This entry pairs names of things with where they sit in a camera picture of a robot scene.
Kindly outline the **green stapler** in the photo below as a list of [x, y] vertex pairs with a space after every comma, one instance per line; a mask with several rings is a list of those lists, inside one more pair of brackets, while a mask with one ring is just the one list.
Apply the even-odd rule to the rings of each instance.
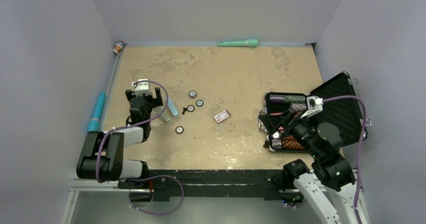
[[170, 116], [168, 111], [166, 109], [164, 109], [163, 107], [161, 107], [161, 106], [155, 107], [155, 108], [153, 108], [153, 111], [155, 112], [155, 114], [159, 114], [159, 113], [162, 112], [162, 114], [159, 116], [159, 118], [164, 123], [170, 124], [172, 122], [172, 117]]

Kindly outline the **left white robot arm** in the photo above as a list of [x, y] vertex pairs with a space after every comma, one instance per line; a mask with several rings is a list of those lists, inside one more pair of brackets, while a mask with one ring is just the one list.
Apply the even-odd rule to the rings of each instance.
[[151, 133], [151, 113], [154, 108], [163, 107], [161, 90], [155, 88], [154, 94], [145, 90], [126, 90], [126, 97], [130, 105], [126, 126], [107, 132], [87, 133], [76, 166], [78, 178], [92, 179], [99, 183], [130, 179], [137, 188], [144, 188], [149, 184], [147, 163], [124, 159], [124, 149], [148, 140]]

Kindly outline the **blue stapler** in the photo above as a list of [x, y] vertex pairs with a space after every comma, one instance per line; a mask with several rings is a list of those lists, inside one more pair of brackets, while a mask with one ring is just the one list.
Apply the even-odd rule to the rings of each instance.
[[177, 109], [177, 107], [175, 106], [174, 102], [172, 101], [171, 97], [167, 98], [167, 107], [170, 111], [170, 113], [172, 114], [172, 116], [176, 119], [179, 117], [179, 111]]

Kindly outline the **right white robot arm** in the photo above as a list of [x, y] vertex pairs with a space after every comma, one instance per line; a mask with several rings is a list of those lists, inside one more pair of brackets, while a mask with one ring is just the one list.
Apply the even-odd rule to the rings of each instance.
[[280, 189], [298, 189], [322, 223], [369, 223], [360, 183], [339, 152], [343, 140], [336, 126], [311, 127], [290, 109], [280, 115], [260, 112], [258, 119], [269, 136], [289, 134], [313, 157], [311, 168], [300, 159], [285, 164], [277, 184]]

